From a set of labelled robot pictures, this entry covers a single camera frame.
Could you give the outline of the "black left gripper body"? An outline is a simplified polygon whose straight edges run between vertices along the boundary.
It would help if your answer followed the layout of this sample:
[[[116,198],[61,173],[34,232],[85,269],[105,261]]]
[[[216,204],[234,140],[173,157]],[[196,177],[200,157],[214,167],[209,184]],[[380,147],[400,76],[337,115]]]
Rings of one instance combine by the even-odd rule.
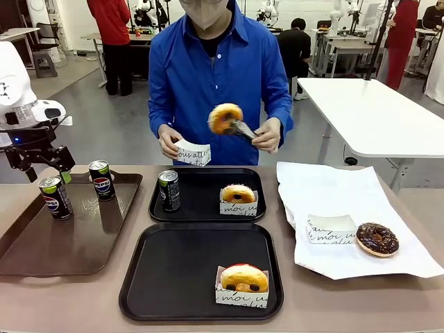
[[[52,145],[56,135],[51,126],[34,126],[12,130],[1,129],[1,134],[5,134],[11,141],[11,144],[1,148],[6,155],[29,152],[53,155],[58,152],[58,149]]]

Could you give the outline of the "person's right hand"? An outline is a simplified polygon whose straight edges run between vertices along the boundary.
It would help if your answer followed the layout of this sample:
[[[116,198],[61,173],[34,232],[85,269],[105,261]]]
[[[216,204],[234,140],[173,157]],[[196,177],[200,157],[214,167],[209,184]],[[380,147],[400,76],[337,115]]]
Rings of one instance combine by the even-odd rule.
[[[183,139],[182,135],[167,124],[162,124],[158,129],[158,136],[162,154],[167,158],[177,160],[178,147],[175,143]]]

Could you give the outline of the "person's left hand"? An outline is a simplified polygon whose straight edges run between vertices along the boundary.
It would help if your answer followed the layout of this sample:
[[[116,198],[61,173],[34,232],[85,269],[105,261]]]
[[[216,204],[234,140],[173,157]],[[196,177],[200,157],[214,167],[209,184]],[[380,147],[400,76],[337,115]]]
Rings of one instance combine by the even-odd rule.
[[[280,143],[281,122],[276,117],[267,119],[257,130],[256,137],[252,140],[252,145],[261,151],[275,154]]]

